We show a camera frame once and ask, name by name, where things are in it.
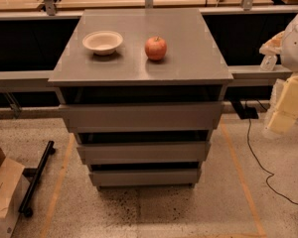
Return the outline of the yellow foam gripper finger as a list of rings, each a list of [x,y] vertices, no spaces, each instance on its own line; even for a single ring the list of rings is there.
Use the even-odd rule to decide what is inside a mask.
[[[276,80],[269,103],[264,122],[265,133],[284,135],[298,119],[298,73],[293,73],[286,80]]]

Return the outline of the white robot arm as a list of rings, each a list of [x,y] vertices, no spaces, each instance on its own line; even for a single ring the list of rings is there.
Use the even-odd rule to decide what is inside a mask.
[[[266,136],[278,137],[288,132],[298,119],[298,14],[284,31],[264,43],[259,52],[264,55],[262,70],[273,70],[280,57],[281,65],[292,71],[286,80],[278,79],[274,84],[265,118]]]

